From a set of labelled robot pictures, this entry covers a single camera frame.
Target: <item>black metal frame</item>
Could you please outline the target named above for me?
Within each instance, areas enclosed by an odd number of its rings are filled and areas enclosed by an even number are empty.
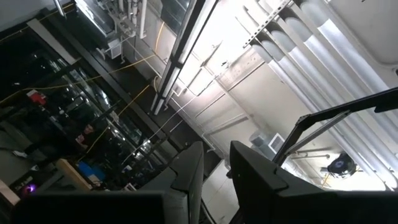
[[[375,113],[394,110],[398,108],[397,99],[398,99],[398,87],[395,87],[390,90],[366,96],[364,98],[354,100],[339,106],[335,106],[327,110],[304,115],[298,119],[294,129],[292,130],[292,132],[290,132],[285,143],[279,149],[278,153],[276,154],[275,158],[272,161],[281,166],[286,160],[287,156],[289,156],[288,150],[294,144],[296,144],[296,142],[299,140],[300,136],[303,134],[305,130],[307,130],[317,122],[336,118],[339,114],[342,113],[350,114],[373,107],[376,107],[374,109]]]

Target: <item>air vent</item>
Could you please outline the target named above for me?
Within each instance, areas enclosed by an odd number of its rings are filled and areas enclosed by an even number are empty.
[[[274,153],[277,153],[284,144],[284,142],[285,139],[283,139],[280,134],[276,133],[275,136],[272,138],[271,142],[268,144],[268,146],[274,151]]]

